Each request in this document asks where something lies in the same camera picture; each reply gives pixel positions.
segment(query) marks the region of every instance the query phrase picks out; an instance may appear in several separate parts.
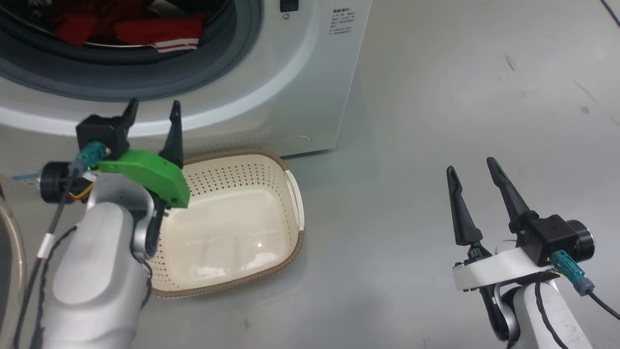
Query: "clothes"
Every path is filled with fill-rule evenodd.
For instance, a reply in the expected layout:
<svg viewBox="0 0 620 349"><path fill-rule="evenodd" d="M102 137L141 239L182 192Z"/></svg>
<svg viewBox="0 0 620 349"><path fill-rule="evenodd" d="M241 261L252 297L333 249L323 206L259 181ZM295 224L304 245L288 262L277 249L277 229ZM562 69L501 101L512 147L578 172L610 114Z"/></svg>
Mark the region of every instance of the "clothes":
<svg viewBox="0 0 620 349"><path fill-rule="evenodd" d="M159 52L195 50L206 15L184 18L127 20L114 23L118 38L132 45L151 45Z"/></svg>
<svg viewBox="0 0 620 349"><path fill-rule="evenodd" d="M50 17L56 36L72 45L95 39L169 52L198 47L206 14L161 18L143 0L55 0Z"/></svg>

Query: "printed label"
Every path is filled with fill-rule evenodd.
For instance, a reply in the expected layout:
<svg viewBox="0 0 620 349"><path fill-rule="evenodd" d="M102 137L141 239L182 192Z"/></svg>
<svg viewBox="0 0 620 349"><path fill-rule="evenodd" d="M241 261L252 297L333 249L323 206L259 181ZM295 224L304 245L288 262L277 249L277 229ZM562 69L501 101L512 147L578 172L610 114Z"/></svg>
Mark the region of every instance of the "printed label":
<svg viewBox="0 0 620 349"><path fill-rule="evenodd" d="M22 174L21 176L13 176L12 179L28 184L29 186L38 185L38 173Z"/></svg>
<svg viewBox="0 0 620 349"><path fill-rule="evenodd" d="M355 12L349 7L335 9L332 13L332 23L329 27L329 35L347 34L353 31Z"/></svg>

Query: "red and white striped fabric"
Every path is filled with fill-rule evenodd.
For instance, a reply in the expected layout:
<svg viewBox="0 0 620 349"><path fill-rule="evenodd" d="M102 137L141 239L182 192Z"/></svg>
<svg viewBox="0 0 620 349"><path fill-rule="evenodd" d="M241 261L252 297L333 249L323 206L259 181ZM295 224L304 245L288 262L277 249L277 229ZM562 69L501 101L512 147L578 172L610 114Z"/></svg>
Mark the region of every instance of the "red and white striped fabric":
<svg viewBox="0 0 620 349"><path fill-rule="evenodd" d="M198 41L200 41L200 39L175 39L152 43L151 46L156 48L160 53L179 50L195 50L198 48Z"/></svg>
<svg viewBox="0 0 620 349"><path fill-rule="evenodd" d="M114 23L117 37L131 45L150 45L157 51L195 50L205 14L170 19L138 19Z"/></svg>

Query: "gray floor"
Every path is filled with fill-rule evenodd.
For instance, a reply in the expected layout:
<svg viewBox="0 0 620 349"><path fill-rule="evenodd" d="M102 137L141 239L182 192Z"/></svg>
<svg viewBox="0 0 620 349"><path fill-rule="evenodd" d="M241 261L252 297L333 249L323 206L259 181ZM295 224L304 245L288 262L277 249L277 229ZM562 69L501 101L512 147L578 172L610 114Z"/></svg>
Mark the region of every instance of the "gray floor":
<svg viewBox="0 0 620 349"><path fill-rule="evenodd" d="M448 165L486 247L511 237L487 156L530 208L589 226L582 266L620 309L619 61L598 0L375 0L338 147L287 160L306 210L299 258L241 288L152 299L134 347L503 347L451 278L466 248ZM24 231L29 205L16 204ZM558 284L593 346L620 347L620 324Z"/></svg>

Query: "white washing machine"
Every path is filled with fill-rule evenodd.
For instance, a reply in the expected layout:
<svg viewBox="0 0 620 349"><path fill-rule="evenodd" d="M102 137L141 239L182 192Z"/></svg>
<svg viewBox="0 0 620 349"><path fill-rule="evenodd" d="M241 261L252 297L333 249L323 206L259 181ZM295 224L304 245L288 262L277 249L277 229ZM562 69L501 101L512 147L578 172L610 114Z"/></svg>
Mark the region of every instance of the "white washing machine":
<svg viewBox="0 0 620 349"><path fill-rule="evenodd" d="M174 99L186 156L332 148L371 2L229 0L199 48L180 53L70 46L0 12L0 173L28 182L72 159L76 124L119 115L133 96L133 148L163 146Z"/></svg>

